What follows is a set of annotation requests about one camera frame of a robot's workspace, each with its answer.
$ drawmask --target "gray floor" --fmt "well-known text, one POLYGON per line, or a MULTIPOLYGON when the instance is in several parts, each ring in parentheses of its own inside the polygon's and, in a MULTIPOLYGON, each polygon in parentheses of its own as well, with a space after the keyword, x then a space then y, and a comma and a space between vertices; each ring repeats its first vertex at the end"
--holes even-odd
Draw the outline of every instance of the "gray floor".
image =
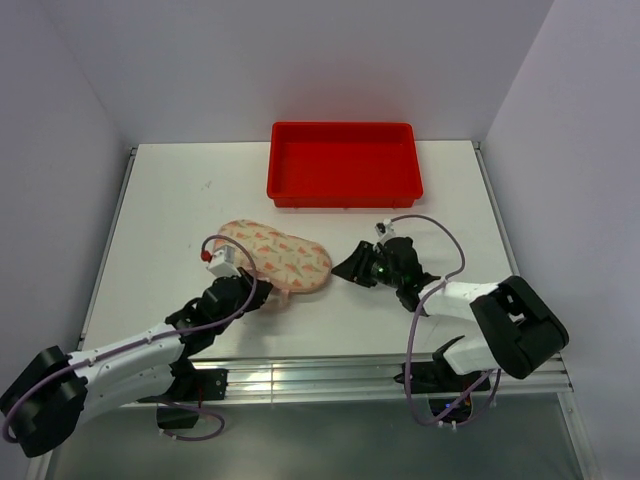
MULTIPOLYGON (((201 443, 159 437, 150 410, 104 415, 58 451, 50 478, 581 478, 555 395, 500 398, 455 434, 418 427, 398 401, 218 410, 227 431, 201 443)), ((197 431, 212 426, 202 422, 197 431)))

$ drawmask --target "patterned fabric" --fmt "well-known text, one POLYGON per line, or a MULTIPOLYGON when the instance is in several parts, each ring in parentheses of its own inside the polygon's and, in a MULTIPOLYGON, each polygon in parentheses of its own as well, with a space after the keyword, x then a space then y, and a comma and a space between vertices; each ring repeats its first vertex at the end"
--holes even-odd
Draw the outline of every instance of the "patterned fabric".
MULTIPOLYGON (((251 220, 229 222, 218 233, 233 238, 249 250, 262 278, 268 278, 280 290, 311 292, 322 287, 329 278, 331 259, 315 242, 286 235, 251 220)), ((215 248, 227 243, 216 240, 215 248)), ((236 252, 234 264, 250 270, 249 262, 241 252, 236 252)))

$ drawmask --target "wall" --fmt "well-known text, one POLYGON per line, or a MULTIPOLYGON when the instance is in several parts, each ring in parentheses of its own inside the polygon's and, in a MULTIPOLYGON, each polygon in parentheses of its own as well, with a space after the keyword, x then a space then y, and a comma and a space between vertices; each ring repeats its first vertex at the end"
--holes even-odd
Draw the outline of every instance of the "wall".
MULTIPOLYGON (((42 7, 0 3, 0 391, 34 353, 78 338, 125 149, 42 7)), ((0 442, 0 476, 23 478, 0 442)))
POLYGON ((552 0, 42 0, 133 143, 275 120, 485 137, 552 0))
POLYGON ((485 143, 522 272, 566 322, 606 478, 640 452, 640 3, 556 0, 485 143))

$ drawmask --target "red tray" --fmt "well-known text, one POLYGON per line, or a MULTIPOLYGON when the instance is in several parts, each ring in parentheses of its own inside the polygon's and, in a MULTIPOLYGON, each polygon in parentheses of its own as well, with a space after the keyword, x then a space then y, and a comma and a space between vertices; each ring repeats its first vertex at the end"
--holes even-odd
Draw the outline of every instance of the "red tray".
POLYGON ((267 195, 276 207, 410 207, 422 197, 411 125, 275 123, 267 195))

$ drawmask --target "white tabletop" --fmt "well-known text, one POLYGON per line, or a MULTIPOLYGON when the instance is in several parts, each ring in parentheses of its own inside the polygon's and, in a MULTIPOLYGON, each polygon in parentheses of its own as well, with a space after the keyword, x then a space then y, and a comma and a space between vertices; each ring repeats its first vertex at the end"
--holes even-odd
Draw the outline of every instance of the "white tabletop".
MULTIPOLYGON (((322 244, 334 264, 360 240, 375 242, 374 224, 401 213, 431 215, 461 242, 467 269, 458 278, 495 282, 511 274, 498 224, 471 142, 417 142, 425 195, 403 210, 281 210, 266 196, 268 143, 141 145, 90 313, 84 348, 95 348, 164 321, 212 281, 201 241, 238 218, 252 219, 322 244)), ((426 271, 459 263, 455 247, 420 220, 396 224, 413 237, 426 271)), ((246 314, 201 358, 293 358, 397 354, 406 349, 409 314, 394 291, 338 278, 292 297, 282 312, 246 314)), ((476 331, 463 320, 421 320, 416 352, 476 331)))

